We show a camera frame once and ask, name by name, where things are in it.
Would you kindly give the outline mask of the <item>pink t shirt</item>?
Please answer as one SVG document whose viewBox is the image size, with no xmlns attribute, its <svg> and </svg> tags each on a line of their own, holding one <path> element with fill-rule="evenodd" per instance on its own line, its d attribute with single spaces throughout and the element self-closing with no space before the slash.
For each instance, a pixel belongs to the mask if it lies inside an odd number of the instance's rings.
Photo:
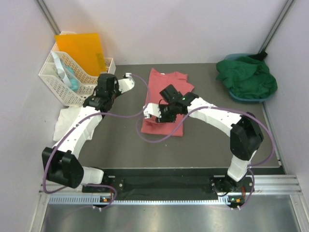
<svg viewBox="0 0 309 232">
<path fill-rule="evenodd" d="M 148 82 L 150 92 L 146 95 L 146 102 L 165 104 L 166 102 L 163 100 L 159 92 L 166 88 L 168 85 L 173 85 L 176 90 L 181 92 L 183 95 L 187 92 L 193 91 L 195 87 L 187 81 L 187 74 L 180 72 L 162 74 L 152 68 Z M 182 119 L 182 115 L 177 115 L 176 121 L 174 123 L 156 123 L 154 117 L 150 119 L 144 119 L 142 122 L 141 132 L 154 135 L 169 135 L 172 131 L 175 131 L 173 136 L 182 137 L 183 125 L 180 125 L 178 129 L 176 128 Z"/>
</svg>

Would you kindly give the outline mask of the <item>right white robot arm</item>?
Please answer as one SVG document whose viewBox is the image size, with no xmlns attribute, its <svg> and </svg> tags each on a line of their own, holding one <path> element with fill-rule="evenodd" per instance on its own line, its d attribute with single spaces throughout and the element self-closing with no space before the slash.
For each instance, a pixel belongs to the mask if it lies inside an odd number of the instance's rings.
<svg viewBox="0 0 309 232">
<path fill-rule="evenodd" d="M 225 185 L 230 191 L 241 188 L 247 167 L 264 139 L 259 124 L 253 120 L 254 115 L 216 109 L 197 94 L 183 95 L 173 85 L 160 91 L 160 95 L 166 104 L 158 105 L 157 123 L 175 122 L 177 115 L 188 115 L 216 127 L 230 138 L 233 157 Z"/>
</svg>

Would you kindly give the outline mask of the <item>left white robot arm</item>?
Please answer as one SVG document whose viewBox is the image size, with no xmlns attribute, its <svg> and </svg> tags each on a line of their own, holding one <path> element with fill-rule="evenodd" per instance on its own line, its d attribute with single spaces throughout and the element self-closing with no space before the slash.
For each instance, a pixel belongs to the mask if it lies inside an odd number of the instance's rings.
<svg viewBox="0 0 309 232">
<path fill-rule="evenodd" d="M 97 168 L 83 167 L 78 157 L 93 130 L 121 94 L 120 80 L 115 75 L 105 73 L 98 77 L 93 94 L 84 101 L 70 129 L 54 147 L 46 147 L 42 152 L 44 192 L 47 192 L 47 181 L 60 184 L 63 188 L 75 189 L 80 185 L 93 184 L 98 191 L 108 189 L 110 183 L 104 177 L 104 172 Z"/>
</svg>

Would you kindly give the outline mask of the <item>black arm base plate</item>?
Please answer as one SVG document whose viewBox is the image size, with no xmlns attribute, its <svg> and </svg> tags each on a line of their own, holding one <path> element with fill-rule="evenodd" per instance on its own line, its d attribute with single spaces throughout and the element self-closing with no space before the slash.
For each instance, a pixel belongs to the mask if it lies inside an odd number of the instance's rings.
<svg viewBox="0 0 309 232">
<path fill-rule="evenodd" d="M 254 188 L 250 176 L 227 181 L 226 168 L 105 168 L 103 185 L 117 191 L 117 200 L 216 200 L 218 194 L 243 196 Z"/>
</svg>

